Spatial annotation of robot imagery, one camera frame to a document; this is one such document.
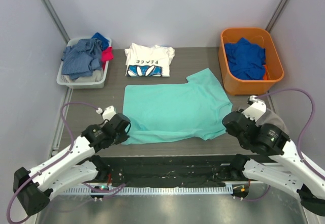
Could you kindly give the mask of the teal t shirt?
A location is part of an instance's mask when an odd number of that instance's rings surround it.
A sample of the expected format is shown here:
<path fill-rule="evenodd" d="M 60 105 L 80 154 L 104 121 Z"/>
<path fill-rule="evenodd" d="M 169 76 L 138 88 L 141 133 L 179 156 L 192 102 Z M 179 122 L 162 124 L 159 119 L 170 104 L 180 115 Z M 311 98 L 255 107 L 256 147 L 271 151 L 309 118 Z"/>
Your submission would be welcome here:
<path fill-rule="evenodd" d="M 210 69 L 182 84 L 128 85 L 123 114 L 131 121 L 130 144 L 211 140 L 225 133 L 222 119 L 233 104 Z"/>

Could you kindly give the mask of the blue checked shirt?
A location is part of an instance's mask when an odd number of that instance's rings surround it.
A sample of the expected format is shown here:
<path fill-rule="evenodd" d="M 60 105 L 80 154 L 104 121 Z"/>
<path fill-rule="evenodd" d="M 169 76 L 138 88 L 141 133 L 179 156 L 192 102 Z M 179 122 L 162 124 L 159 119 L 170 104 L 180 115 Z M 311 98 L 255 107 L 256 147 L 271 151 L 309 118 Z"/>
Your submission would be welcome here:
<path fill-rule="evenodd" d="M 102 69 L 101 58 L 102 42 L 99 39 L 80 39 L 64 50 L 61 74 L 72 80 L 92 76 L 94 71 Z"/>

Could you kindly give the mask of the royal blue garment in tub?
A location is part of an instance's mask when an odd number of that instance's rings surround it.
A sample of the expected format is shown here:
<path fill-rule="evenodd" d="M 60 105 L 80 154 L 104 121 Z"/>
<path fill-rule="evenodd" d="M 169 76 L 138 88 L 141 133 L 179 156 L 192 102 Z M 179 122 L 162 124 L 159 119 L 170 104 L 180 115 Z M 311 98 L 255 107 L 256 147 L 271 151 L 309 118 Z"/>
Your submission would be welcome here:
<path fill-rule="evenodd" d="M 266 73 L 266 50 L 241 38 L 224 45 L 231 74 L 241 80 L 263 80 Z"/>

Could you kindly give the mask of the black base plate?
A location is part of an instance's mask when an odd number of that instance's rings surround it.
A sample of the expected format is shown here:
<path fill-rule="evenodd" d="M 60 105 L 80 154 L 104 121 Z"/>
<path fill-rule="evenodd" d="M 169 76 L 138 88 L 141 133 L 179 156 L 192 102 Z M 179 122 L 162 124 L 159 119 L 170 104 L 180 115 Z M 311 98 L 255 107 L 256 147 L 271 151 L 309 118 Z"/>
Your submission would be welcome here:
<path fill-rule="evenodd" d="M 150 188 L 219 187 L 227 181 L 248 181 L 242 173 L 245 159 L 238 155 L 104 157 L 104 172 L 93 182 Z"/>

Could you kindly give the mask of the white laundry basket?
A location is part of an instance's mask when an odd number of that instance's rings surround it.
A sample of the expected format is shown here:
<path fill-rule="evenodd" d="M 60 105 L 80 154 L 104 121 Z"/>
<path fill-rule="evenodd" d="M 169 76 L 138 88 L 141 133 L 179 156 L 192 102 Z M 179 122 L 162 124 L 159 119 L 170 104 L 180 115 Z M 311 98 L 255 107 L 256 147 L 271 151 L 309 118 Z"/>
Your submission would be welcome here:
<path fill-rule="evenodd" d="M 72 45 L 77 44 L 77 42 L 80 39 L 92 39 L 92 38 L 74 38 L 74 39 L 69 40 L 67 46 L 72 46 Z M 108 39 L 110 41 L 109 47 L 112 47 L 111 39 L 109 39 L 109 38 L 106 38 L 106 39 Z M 104 75 L 103 75 L 102 80 L 99 81 L 99 82 L 92 82 L 92 83 L 77 83 L 77 82 L 74 82 L 74 80 L 70 79 L 69 76 L 62 75 L 61 74 L 62 64 L 63 64 L 63 62 L 61 61 L 59 71 L 58 71 L 58 75 L 57 75 L 57 79 L 56 79 L 56 81 L 57 81 L 57 83 L 59 85 L 65 85 L 65 86 L 67 86 L 67 87 L 69 87 L 71 89 L 97 89 L 97 88 L 103 88 L 104 87 L 104 83 L 105 83 L 105 79 L 106 79 L 106 75 L 107 75 L 107 71 L 108 71 L 109 61 L 106 62 L 105 69 L 104 70 L 102 69 L 104 71 Z"/>

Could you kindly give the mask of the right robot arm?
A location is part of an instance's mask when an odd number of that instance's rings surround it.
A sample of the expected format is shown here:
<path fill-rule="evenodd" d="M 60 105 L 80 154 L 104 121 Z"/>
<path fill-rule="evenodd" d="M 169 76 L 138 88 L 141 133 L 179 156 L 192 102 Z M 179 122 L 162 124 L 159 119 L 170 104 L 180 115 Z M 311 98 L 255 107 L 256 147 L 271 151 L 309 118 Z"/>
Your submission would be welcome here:
<path fill-rule="evenodd" d="M 229 166 L 232 179 L 261 181 L 293 196 L 310 212 L 324 216 L 324 180 L 299 158 L 297 147 L 278 115 L 268 109 L 259 120 L 255 120 L 239 110 L 228 114 L 222 124 L 229 135 L 237 138 L 242 148 L 267 156 L 287 170 L 286 173 L 277 171 L 237 154 Z"/>

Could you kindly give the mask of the red garment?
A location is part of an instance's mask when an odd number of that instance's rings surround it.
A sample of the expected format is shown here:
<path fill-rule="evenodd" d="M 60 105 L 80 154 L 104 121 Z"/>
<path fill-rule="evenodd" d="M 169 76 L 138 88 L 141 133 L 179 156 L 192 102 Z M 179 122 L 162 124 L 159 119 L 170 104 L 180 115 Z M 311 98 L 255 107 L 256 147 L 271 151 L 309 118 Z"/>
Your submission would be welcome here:
<path fill-rule="evenodd" d="M 114 59 L 114 55 L 112 53 L 112 47 L 108 47 L 107 49 L 102 51 L 102 58 L 101 58 L 102 69 L 103 70 L 105 69 L 106 62 L 111 61 L 113 59 Z"/>

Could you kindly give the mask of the white printed folded t shirt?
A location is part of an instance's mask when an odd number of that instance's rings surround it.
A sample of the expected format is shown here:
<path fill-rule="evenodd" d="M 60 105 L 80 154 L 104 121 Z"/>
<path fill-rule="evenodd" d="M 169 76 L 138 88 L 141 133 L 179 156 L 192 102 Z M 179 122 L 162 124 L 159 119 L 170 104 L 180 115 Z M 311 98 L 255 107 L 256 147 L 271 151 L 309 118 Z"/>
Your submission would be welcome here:
<path fill-rule="evenodd" d="M 132 43 L 124 52 L 127 77 L 170 77 L 174 48 L 159 45 L 146 47 Z"/>

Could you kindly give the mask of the orange garment in tub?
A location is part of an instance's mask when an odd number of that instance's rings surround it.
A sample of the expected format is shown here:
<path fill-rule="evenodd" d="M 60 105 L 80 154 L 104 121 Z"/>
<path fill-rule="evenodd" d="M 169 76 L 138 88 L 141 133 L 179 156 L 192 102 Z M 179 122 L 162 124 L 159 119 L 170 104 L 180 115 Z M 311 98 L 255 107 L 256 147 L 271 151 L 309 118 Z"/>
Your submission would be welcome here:
<path fill-rule="evenodd" d="M 264 73 L 264 76 L 263 76 L 263 80 L 267 81 L 267 80 L 270 79 L 267 65 L 264 65 L 264 68 L 265 68 L 265 73 Z"/>

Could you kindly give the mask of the blue garment in basket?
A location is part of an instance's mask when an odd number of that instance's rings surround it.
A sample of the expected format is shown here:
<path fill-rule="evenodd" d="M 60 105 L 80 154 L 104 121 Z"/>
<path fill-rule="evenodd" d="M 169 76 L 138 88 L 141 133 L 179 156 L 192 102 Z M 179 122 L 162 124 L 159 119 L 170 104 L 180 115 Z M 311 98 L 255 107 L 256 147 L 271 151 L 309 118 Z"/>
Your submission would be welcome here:
<path fill-rule="evenodd" d="M 102 51 L 106 50 L 110 45 L 110 41 L 108 39 L 106 39 L 104 36 L 102 36 L 100 33 L 95 33 L 91 38 L 97 39 L 101 42 L 101 50 Z"/>

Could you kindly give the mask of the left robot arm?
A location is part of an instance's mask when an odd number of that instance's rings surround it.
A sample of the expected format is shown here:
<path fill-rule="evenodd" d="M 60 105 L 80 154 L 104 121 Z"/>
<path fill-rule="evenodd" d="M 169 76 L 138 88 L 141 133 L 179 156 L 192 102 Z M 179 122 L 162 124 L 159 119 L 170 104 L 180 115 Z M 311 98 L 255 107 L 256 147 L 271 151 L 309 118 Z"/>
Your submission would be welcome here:
<path fill-rule="evenodd" d="M 72 146 L 46 162 L 14 173 L 13 192 L 27 216 L 42 211 L 51 200 L 79 183 L 95 180 L 104 182 L 110 167 L 97 155 L 102 149 L 128 139 L 130 120 L 121 113 L 105 119 L 101 124 L 88 126 Z"/>

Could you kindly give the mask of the orange plastic tub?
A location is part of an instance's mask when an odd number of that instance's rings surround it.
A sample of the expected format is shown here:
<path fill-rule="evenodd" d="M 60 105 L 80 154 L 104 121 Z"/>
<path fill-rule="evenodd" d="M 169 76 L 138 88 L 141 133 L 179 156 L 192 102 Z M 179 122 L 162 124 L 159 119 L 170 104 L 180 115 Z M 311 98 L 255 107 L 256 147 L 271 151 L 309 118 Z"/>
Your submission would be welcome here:
<path fill-rule="evenodd" d="M 269 80 L 241 80 L 231 74 L 224 45 L 226 43 L 236 43 L 240 38 L 245 38 L 250 43 L 265 48 Z M 282 63 L 272 37 L 266 30 L 259 27 L 230 27 L 224 29 L 220 35 L 218 58 L 224 89 L 231 95 L 264 94 L 284 77 Z"/>

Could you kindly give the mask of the grey bucket hat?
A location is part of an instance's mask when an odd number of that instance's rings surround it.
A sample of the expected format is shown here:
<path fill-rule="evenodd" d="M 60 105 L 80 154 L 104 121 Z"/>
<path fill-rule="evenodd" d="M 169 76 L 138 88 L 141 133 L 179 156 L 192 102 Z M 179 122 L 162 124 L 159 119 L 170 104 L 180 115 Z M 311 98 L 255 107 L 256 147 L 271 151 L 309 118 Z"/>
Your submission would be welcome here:
<path fill-rule="evenodd" d="M 266 112 L 256 121 L 257 126 L 262 126 L 264 124 L 272 124 L 280 128 L 283 132 L 289 135 L 289 130 L 286 127 L 284 121 L 272 110 L 269 108 L 266 109 Z"/>

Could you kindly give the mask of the grey garment in basket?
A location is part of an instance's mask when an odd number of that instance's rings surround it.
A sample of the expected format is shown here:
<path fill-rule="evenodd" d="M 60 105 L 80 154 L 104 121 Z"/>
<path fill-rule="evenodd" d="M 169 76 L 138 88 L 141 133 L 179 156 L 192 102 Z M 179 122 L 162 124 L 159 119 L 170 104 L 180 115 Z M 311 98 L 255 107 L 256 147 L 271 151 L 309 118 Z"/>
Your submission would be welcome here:
<path fill-rule="evenodd" d="M 92 83 L 92 82 L 99 82 L 102 80 L 104 75 L 103 70 L 94 70 L 91 76 L 83 76 L 79 77 L 74 80 L 77 83 Z"/>

